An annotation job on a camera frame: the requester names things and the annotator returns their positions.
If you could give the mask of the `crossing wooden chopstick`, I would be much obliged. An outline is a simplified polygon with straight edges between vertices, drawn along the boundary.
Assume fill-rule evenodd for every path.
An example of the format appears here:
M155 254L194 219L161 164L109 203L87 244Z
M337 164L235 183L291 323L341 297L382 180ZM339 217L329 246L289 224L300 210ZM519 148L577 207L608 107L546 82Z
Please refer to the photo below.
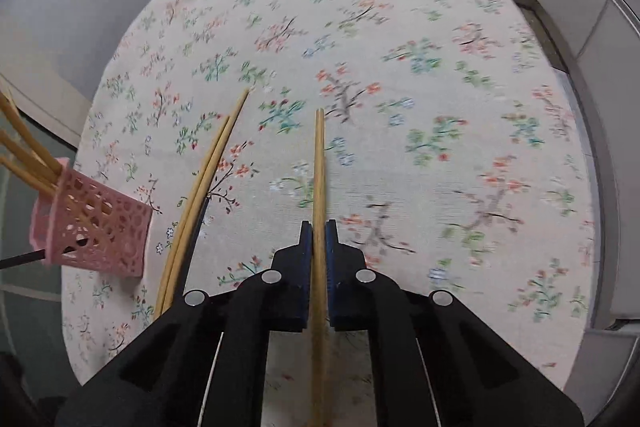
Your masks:
M14 162L10 161L6 156L1 156L0 162L3 167L6 167L6 169L11 171L14 176L17 176L18 179L21 179L24 183L36 190L39 194L46 195L49 198L54 197L55 188L51 183L42 181L38 178L38 176L35 176L34 174L29 173L26 169L23 169L22 167L14 164Z

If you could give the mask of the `wooden chopstick pile left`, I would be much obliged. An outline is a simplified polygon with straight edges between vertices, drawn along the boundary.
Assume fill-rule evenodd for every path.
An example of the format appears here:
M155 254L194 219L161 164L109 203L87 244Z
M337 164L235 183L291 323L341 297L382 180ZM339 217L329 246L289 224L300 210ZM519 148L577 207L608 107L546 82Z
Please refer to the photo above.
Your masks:
M200 210L202 202L208 193L221 156L226 149L234 125L238 121L249 94L250 89L248 88L240 94L231 114L224 118L221 128L218 130L215 139L212 141L212 145L203 158L201 168L198 170L188 200L184 206L177 231L175 231L169 255L165 261L162 277L160 278L160 288L158 288L157 291L153 320L157 320L170 307L172 301L171 294L174 291L178 279L179 265L186 251L186 243L188 243L196 218L198 217L198 210Z

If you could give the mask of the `floral tablecloth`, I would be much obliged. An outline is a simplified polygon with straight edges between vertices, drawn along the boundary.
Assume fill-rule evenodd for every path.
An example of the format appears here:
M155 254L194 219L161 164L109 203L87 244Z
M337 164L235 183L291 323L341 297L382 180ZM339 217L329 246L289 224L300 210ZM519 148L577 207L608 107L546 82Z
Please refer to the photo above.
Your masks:
M153 320L203 158L183 295ZM141 277L62 272L65 426L308 426L314 118L335 220L330 426L580 426L589 148L512 0L151 0L106 65L76 169L152 207Z

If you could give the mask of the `lone wooden chopstick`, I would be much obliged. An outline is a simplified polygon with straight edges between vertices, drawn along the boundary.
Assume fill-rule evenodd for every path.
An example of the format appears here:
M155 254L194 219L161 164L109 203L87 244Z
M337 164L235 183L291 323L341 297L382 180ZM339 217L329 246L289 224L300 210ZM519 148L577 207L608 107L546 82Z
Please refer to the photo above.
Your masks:
M48 166L44 165L42 161L35 158L35 156L32 156L32 154L29 154L27 150L14 141L8 135L8 132L4 130L1 130L1 143L13 156L21 161L21 164L30 174L36 176L39 180L47 181L52 185L58 183L58 176Z

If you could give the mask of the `pink perforated utensil holder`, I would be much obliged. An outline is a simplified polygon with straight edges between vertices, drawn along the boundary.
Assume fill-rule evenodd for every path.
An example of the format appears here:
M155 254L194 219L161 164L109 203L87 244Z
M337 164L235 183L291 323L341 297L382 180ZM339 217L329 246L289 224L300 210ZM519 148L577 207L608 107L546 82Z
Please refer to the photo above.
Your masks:
M113 190L60 158L52 196L32 207L29 243L48 265L141 277L152 207Z

